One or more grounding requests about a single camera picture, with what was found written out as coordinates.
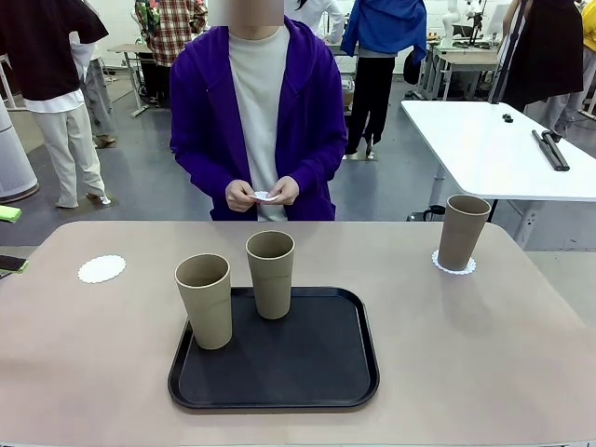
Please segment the person's left hand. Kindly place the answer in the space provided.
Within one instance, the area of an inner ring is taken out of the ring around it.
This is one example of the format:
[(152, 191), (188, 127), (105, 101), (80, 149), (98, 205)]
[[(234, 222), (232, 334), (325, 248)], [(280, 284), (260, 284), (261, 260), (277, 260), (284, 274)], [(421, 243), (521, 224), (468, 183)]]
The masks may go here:
[(299, 196), (298, 183), (291, 176), (280, 178), (268, 192), (267, 205), (291, 206)]

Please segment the person's right hand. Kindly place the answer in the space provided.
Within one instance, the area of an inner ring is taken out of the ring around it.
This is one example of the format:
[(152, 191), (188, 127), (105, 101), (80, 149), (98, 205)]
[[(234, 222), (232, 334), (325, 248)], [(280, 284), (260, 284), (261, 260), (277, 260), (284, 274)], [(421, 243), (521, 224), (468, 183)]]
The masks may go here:
[(225, 188), (228, 208), (235, 212), (246, 212), (257, 201), (251, 186), (242, 180), (233, 180)]

